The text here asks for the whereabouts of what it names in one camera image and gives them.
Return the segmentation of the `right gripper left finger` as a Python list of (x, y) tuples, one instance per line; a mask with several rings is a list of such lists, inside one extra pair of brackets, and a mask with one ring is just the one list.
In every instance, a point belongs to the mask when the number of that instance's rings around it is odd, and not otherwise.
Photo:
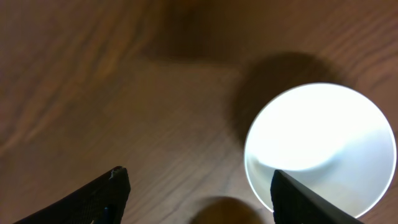
[(119, 224), (130, 191), (127, 169), (117, 166), (58, 202), (16, 223)]

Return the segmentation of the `white small bowl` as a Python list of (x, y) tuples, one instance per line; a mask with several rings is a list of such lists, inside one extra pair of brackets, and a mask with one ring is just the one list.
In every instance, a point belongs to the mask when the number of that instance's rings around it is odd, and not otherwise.
[(382, 111), (332, 83), (277, 95), (255, 117), (244, 143), (246, 177), (269, 211), (272, 176), (280, 169), (358, 218), (382, 199), (396, 162), (395, 136)]

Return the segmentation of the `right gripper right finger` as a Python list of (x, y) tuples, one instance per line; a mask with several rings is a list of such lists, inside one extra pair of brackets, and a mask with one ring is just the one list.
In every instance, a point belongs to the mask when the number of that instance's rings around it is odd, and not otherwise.
[(274, 171), (271, 200), (275, 224), (363, 224), (282, 170)]

